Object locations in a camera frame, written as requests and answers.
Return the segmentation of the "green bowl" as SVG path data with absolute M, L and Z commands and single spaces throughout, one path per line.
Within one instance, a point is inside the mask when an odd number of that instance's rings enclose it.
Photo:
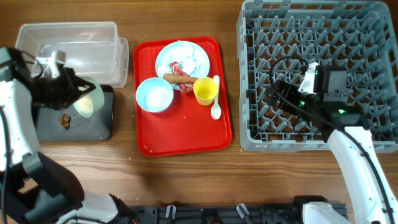
M 88 81 L 95 85 L 95 89 L 90 91 L 88 94 L 93 100 L 93 113 L 99 111 L 104 105 L 104 93 L 100 84 L 91 77 L 83 77 L 85 81 Z

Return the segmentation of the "yellow plastic cup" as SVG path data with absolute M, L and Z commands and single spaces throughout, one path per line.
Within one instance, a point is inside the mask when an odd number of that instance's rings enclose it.
M 218 84 L 210 77 L 199 78 L 193 85 L 193 92 L 200 105 L 208 106 L 218 94 Z

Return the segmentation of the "light blue bowl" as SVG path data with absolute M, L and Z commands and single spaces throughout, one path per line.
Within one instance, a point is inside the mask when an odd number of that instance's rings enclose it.
M 136 90 L 136 103 L 150 113 L 161 113 L 172 103 L 174 89 L 166 80 L 153 77 L 144 80 Z

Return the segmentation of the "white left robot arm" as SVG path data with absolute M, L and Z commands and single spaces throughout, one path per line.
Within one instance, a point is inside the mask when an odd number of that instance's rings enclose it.
M 96 90 L 65 66 L 64 54 L 36 58 L 1 48 L 1 218 L 18 223 L 139 223 L 120 198 L 85 191 L 40 148 L 34 107 L 62 110 Z

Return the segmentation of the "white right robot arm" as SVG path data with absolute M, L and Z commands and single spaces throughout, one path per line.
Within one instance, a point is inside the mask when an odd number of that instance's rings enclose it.
M 271 81 L 270 105 L 312 123 L 342 171 L 356 223 L 397 223 L 397 199 L 377 158 L 362 109 L 348 104 L 343 67 L 303 66 L 300 87 Z

